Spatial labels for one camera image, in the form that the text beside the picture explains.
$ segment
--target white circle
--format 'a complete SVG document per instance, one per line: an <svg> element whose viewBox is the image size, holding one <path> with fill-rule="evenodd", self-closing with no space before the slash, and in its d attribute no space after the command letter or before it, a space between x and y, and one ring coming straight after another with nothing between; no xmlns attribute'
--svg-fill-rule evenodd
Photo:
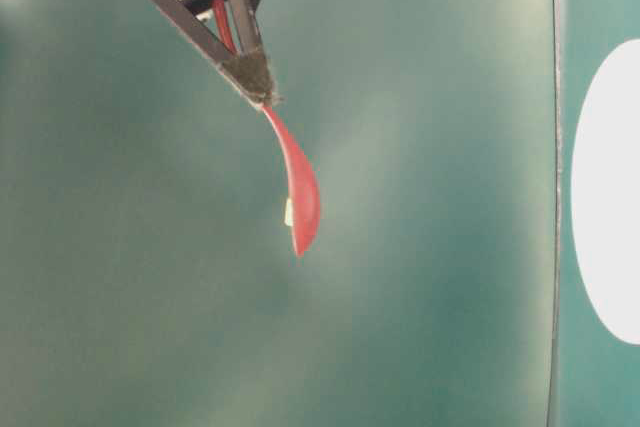
<svg viewBox="0 0 640 427"><path fill-rule="evenodd" d="M573 152L571 207L580 272L600 320L640 344L640 40L596 73Z"/></svg>

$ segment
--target red spoon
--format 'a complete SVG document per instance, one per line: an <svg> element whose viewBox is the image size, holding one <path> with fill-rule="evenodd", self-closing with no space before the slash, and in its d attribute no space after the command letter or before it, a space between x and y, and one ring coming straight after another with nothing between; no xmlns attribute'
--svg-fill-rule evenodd
<svg viewBox="0 0 640 427"><path fill-rule="evenodd" d="M278 136L284 155L289 197L293 209L293 225L291 227L293 249L298 257L302 257L313 242L320 223L318 182L311 163L280 117L266 104L262 105L262 111Z"/></svg>

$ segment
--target teal backdrop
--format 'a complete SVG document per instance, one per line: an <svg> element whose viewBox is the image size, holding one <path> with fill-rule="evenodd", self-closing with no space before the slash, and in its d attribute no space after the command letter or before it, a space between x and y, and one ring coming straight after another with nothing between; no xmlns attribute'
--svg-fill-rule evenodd
<svg viewBox="0 0 640 427"><path fill-rule="evenodd" d="M640 347L611 335L591 306L576 261L570 186L576 127L587 90L613 49L640 38L640 9L638 0L556 1L563 174L551 425L635 427L640 425Z"/></svg>
<svg viewBox="0 0 640 427"><path fill-rule="evenodd" d="M0 0L0 425L544 425L552 0L258 18L324 201L299 262L265 119L148 0Z"/></svg>

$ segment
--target green wall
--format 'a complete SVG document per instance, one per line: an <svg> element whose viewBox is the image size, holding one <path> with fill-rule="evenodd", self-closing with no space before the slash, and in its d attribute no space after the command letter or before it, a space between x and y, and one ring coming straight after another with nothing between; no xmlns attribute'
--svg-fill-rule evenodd
<svg viewBox="0 0 640 427"><path fill-rule="evenodd" d="M147 0L0 0L0 424L544 425L552 0L258 17L300 262L273 133Z"/></svg>

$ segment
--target white oval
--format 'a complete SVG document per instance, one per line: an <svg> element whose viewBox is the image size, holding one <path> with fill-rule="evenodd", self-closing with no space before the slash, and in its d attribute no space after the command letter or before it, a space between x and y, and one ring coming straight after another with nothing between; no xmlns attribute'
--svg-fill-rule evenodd
<svg viewBox="0 0 640 427"><path fill-rule="evenodd" d="M600 320L640 344L640 40L618 46L582 107L571 178L580 272Z"/></svg>

